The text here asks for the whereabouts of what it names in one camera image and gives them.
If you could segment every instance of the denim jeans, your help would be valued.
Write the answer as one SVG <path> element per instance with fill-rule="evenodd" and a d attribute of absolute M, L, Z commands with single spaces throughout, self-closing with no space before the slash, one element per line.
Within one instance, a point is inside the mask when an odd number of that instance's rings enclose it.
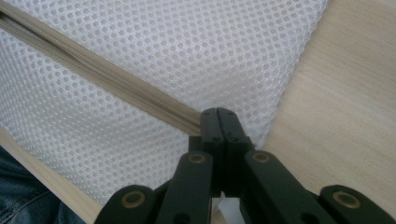
<path fill-rule="evenodd" d="M 0 224 L 84 223 L 0 147 Z"/>

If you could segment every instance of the light wood grain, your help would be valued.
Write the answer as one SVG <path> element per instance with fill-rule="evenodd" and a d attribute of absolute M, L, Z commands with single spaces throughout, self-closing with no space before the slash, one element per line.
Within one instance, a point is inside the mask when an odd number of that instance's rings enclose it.
<path fill-rule="evenodd" d="M 93 223 L 102 205 L 33 157 L 0 127 L 0 146 L 87 223 Z"/>
<path fill-rule="evenodd" d="M 346 185 L 396 217 L 396 1 L 330 2 L 263 149 L 315 193 Z"/>

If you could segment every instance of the metal rivet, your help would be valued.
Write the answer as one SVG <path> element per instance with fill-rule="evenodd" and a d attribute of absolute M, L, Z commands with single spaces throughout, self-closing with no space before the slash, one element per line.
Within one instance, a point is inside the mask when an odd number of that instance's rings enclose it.
<path fill-rule="evenodd" d="M 189 156 L 189 161 L 192 163 L 202 163 L 206 161 L 206 157 L 201 154 L 192 154 Z"/>
<path fill-rule="evenodd" d="M 332 197 L 335 199 L 336 202 L 340 203 L 341 205 L 347 208 L 360 208 L 361 201 L 355 196 L 350 193 L 346 193 L 344 191 L 336 191 L 332 194 Z"/>
<path fill-rule="evenodd" d="M 122 206 L 126 208 L 136 208 L 144 203 L 146 195 L 142 191 L 131 191 L 125 194 L 121 199 Z"/>
<path fill-rule="evenodd" d="M 270 160 L 270 157 L 265 155 L 265 154 L 262 154 L 262 153 L 258 152 L 258 153 L 255 153 L 253 155 L 253 160 L 259 161 L 259 162 L 262 162 L 262 163 L 266 163 L 266 162 L 268 162 Z"/>

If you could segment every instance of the white mesh fabric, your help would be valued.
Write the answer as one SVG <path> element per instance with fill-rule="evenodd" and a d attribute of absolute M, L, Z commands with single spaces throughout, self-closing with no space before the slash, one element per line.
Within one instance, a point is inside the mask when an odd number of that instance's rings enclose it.
<path fill-rule="evenodd" d="M 159 187 L 188 136 L 0 29 L 0 125 L 104 204 L 131 184 Z"/>
<path fill-rule="evenodd" d="M 7 0 L 203 111 L 236 112 L 261 147 L 327 0 Z"/>
<path fill-rule="evenodd" d="M 261 147 L 327 0 L 7 2 L 198 111 L 233 110 Z M 0 124 L 49 167 L 100 203 L 173 173 L 185 134 L 4 32 L 0 47 Z"/>

